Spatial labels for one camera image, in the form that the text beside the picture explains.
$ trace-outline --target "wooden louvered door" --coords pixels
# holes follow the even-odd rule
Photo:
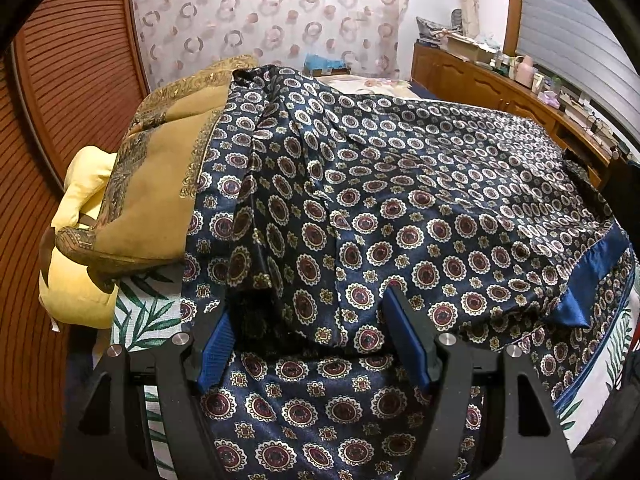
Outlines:
[[[146,95],[129,0],[44,0],[14,42],[28,112],[52,167],[112,152]]]
[[[15,445],[54,457],[62,423],[66,328],[38,303],[38,245],[56,185],[25,128],[0,60],[0,416]]]
[[[117,150],[146,95],[128,5],[44,0],[0,59],[0,424],[48,458],[69,328],[52,332],[38,304],[38,245],[72,157],[88,144]]]

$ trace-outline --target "pillow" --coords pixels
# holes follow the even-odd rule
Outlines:
[[[82,206],[107,185],[116,155],[95,146],[85,146],[76,153],[66,170],[65,195],[51,221],[56,231],[78,223]]]
[[[55,233],[64,227],[86,229],[95,224],[115,157],[95,146],[76,153],[66,170],[65,195],[40,241],[38,299],[57,321],[94,328],[109,328],[113,322],[118,287],[110,283],[100,290],[94,285],[85,266],[55,248]]]
[[[454,32],[462,33],[460,27],[453,27],[452,25],[441,25],[440,23],[425,20],[420,16],[415,17],[415,21],[418,23],[418,33],[421,38],[427,38],[428,40],[434,40],[439,37],[439,33],[442,30],[452,30]]]
[[[96,283],[184,257],[198,175],[226,104],[232,72],[253,56],[222,60],[155,90],[136,111],[88,230],[62,228],[56,247]]]
[[[103,193],[104,188],[78,211],[79,224],[93,223],[92,219],[100,211]],[[79,224],[72,226],[82,228]],[[45,232],[40,243],[40,304],[58,322],[110,328],[118,287],[112,283],[110,289],[100,290],[90,279],[85,266],[72,262],[54,247],[52,234],[53,227]]]

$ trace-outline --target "metal screw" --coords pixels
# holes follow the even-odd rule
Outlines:
[[[445,332],[444,334],[440,334],[438,336],[438,341],[440,341],[445,346],[455,345],[457,339],[456,336],[450,334],[449,332]]]
[[[118,357],[122,354],[122,346],[121,345],[111,345],[107,348],[107,355],[109,357]]]
[[[186,332],[178,332],[171,338],[171,342],[178,346],[186,345],[189,342],[189,334]]]
[[[520,357],[522,355],[522,350],[516,345],[507,345],[506,351],[507,354],[513,358]]]

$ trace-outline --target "gold paisley pillow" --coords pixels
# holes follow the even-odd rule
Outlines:
[[[225,59],[149,94],[118,150],[95,226],[60,229],[58,250],[96,282],[181,260],[232,72],[255,66],[252,56]]]

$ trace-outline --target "pink bottle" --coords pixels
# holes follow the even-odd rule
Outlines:
[[[536,72],[537,70],[533,68],[533,59],[531,59],[531,56],[525,56],[516,70],[516,81],[527,88],[531,88],[533,75]]]

